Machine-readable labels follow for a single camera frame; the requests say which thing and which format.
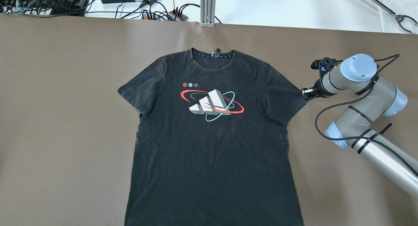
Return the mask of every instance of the table surface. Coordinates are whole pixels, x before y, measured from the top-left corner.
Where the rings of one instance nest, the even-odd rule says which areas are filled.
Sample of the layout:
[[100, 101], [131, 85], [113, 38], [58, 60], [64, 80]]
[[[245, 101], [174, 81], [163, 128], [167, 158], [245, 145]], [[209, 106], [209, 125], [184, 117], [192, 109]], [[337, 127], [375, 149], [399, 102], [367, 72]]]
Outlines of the table surface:
[[[168, 11], [173, 0], [159, 0]], [[174, 0], [175, 6], [200, 5], [200, 0]], [[93, 3], [90, 11], [115, 11], [120, 3]], [[132, 11], [138, 3], [125, 3], [119, 11]], [[215, 16], [224, 24], [320, 28], [349, 31], [383, 32], [379, 7], [370, 0], [216, 0]], [[158, 4], [152, 11], [164, 11]], [[191, 22], [200, 21], [200, 9], [188, 6], [184, 12]], [[88, 13], [90, 17], [114, 18], [115, 13]]]

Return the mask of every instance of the t-shirt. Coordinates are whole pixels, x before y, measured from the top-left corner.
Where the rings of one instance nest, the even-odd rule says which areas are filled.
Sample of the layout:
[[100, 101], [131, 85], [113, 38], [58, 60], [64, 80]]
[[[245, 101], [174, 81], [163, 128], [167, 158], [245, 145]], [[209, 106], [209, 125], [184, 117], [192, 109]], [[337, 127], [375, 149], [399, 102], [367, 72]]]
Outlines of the t-shirt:
[[160, 57], [118, 90], [140, 111], [126, 226], [300, 226], [288, 121], [305, 104], [236, 50]]

